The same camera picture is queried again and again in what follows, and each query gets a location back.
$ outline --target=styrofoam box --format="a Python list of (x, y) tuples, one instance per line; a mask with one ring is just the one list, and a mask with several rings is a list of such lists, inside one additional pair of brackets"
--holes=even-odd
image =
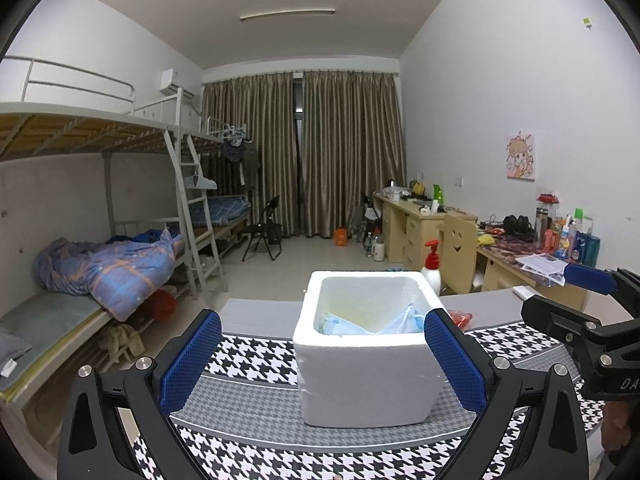
[(383, 428), (423, 421), (444, 373), (422, 332), (323, 335), (326, 314), (378, 332), (412, 304), (443, 308), (420, 272), (328, 272), (311, 275), (293, 335), (298, 389), (307, 424)]

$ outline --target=canvas painting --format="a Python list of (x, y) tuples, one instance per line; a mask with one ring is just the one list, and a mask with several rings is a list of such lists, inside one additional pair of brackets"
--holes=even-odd
[(536, 179), (536, 139), (522, 132), (507, 137), (507, 178)]

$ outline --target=upper bunk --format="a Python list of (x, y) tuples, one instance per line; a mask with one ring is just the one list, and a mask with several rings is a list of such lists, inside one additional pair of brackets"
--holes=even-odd
[[(0, 162), (17, 158), (72, 153), (167, 153), (165, 132), (173, 142), (191, 136), (199, 153), (209, 153), (220, 146), (217, 136), (180, 126), (183, 91), (145, 105), (136, 106), (135, 88), (116, 78), (63, 63), (22, 56), (5, 56), (2, 60), (29, 63), (20, 102), (0, 103)], [(31, 77), (34, 65), (63, 68), (121, 85), (128, 95), (105, 92), (87, 86), (75, 86), (53, 80)], [(25, 101), (29, 86), (53, 86), (96, 94), (105, 98), (128, 102), (123, 113), (92, 108)], [(175, 121), (156, 121), (145, 117), (151, 107), (162, 108), (175, 101)]]

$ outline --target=blue gripper pad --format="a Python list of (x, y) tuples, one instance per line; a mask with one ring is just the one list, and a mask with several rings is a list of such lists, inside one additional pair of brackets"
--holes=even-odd
[(162, 413), (183, 409), (221, 338), (220, 316), (211, 312), (162, 377), (158, 398)]
[(618, 290), (618, 284), (609, 272), (583, 265), (568, 264), (564, 268), (564, 279), (571, 285), (580, 286), (604, 296)]
[(438, 310), (448, 317), (441, 308), (431, 310), (424, 318), (424, 338), (462, 407), (479, 415), (487, 406), (484, 377), (440, 319)]

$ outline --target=red lid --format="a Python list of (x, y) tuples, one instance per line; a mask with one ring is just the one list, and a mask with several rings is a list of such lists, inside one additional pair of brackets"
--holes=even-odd
[(438, 256), (438, 240), (430, 240), (425, 243), (425, 247), (431, 248), (431, 253), (427, 255), (424, 261), (424, 267), (429, 270), (438, 270), (440, 268), (440, 257)]

